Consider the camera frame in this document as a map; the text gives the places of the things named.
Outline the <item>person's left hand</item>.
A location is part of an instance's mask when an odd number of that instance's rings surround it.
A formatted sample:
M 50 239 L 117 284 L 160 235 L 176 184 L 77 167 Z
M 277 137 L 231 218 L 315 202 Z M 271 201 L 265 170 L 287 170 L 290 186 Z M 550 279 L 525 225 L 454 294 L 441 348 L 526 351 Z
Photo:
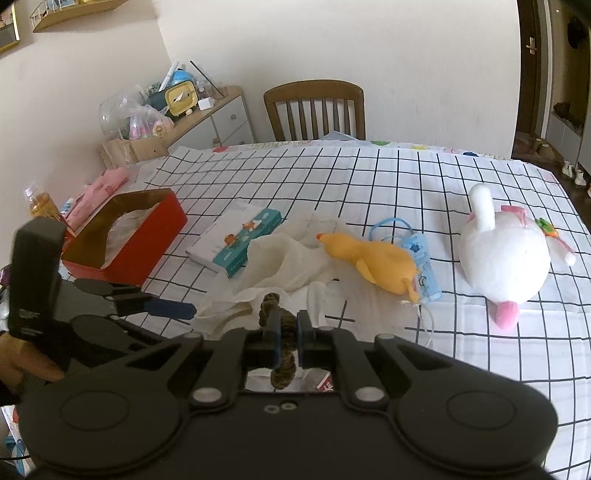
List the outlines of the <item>person's left hand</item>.
M 0 339 L 1 383 L 14 390 L 30 374 L 38 379 L 56 382 L 64 378 L 58 365 L 32 343 L 3 332 Z

